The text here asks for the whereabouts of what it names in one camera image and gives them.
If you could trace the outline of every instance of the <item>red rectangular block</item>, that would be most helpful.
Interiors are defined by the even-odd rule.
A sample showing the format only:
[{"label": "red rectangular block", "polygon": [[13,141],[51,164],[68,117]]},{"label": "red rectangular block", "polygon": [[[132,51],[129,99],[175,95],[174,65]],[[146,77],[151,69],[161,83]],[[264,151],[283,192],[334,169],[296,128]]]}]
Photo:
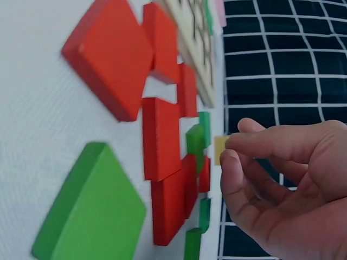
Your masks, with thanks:
[{"label": "red rectangular block", "polygon": [[181,117],[197,117],[195,71],[185,63],[181,63],[178,66],[179,82],[177,84],[177,101],[181,108]]},{"label": "red rectangular block", "polygon": [[182,170],[184,172],[184,215],[188,219],[198,196],[195,155],[187,154],[183,158]]},{"label": "red rectangular block", "polygon": [[178,36],[173,20],[157,3],[144,5],[143,27],[154,50],[151,75],[166,84],[178,82]]},{"label": "red rectangular block", "polygon": [[184,224],[184,172],[152,181],[153,241],[167,246]]},{"label": "red rectangular block", "polygon": [[181,169],[178,104],[143,99],[143,151],[146,180],[161,181]]},{"label": "red rectangular block", "polygon": [[211,187],[211,158],[205,155],[205,164],[200,173],[199,192],[209,192]]},{"label": "red rectangular block", "polygon": [[96,0],[61,52],[119,121],[136,121],[153,50],[127,1]]}]

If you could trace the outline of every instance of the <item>wooden puzzle board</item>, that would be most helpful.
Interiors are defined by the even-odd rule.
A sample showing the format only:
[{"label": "wooden puzzle board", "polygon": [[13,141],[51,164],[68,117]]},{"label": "wooden puzzle board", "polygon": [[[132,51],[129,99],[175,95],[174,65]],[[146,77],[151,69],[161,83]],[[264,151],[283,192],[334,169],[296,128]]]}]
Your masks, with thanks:
[{"label": "wooden puzzle board", "polygon": [[204,0],[157,0],[175,20],[179,51],[196,69],[199,94],[204,104],[215,107],[214,45],[209,34]]}]

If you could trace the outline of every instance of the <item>small green block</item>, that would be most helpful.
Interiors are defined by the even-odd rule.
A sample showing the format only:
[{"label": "small green block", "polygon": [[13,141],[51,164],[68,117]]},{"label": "small green block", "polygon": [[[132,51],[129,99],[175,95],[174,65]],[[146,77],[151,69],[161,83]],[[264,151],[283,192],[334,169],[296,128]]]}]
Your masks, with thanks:
[{"label": "small green block", "polygon": [[201,246],[201,229],[188,230],[185,234],[184,260],[199,260]]},{"label": "small green block", "polygon": [[208,1],[209,0],[205,0],[206,20],[208,24],[208,31],[210,35],[213,35],[213,18],[212,18],[210,7],[208,5]]},{"label": "small green block", "polygon": [[200,218],[199,218],[199,227],[203,234],[210,227],[210,213],[211,213],[211,199],[206,198],[200,200]]},{"label": "small green block", "polygon": [[201,124],[192,126],[185,134],[187,140],[187,150],[188,154],[194,154],[197,163],[197,175],[200,174],[204,163],[204,148],[205,148],[205,138],[204,129]]},{"label": "small green block", "polygon": [[210,113],[199,112],[199,123],[204,128],[205,147],[208,148],[211,145],[211,125],[210,125]]},{"label": "small green block", "polygon": [[39,260],[131,260],[146,207],[108,144],[86,145],[33,245]]}]

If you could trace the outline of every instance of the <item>yellow wooden block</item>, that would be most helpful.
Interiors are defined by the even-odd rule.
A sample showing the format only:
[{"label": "yellow wooden block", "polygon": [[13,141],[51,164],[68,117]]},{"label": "yellow wooden block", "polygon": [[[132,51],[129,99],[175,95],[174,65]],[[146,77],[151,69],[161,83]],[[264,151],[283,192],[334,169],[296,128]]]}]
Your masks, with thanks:
[{"label": "yellow wooden block", "polygon": [[228,138],[228,135],[215,136],[215,165],[220,165],[219,156],[225,150],[225,143]]}]

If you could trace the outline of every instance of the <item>black fabric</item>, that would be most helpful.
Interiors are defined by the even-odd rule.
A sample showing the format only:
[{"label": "black fabric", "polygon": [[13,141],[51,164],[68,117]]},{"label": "black fabric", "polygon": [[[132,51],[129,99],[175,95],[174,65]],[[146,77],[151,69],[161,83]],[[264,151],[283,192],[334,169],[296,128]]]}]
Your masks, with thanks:
[{"label": "black fabric", "polygon": [[[347,0],[224,4],[226,134],[245,117],[265,127],[347,123]],[[268,161],[259,163],[295,190]],[[219,260],[274,259],[233,223],[223,202],[220,233]]]}]

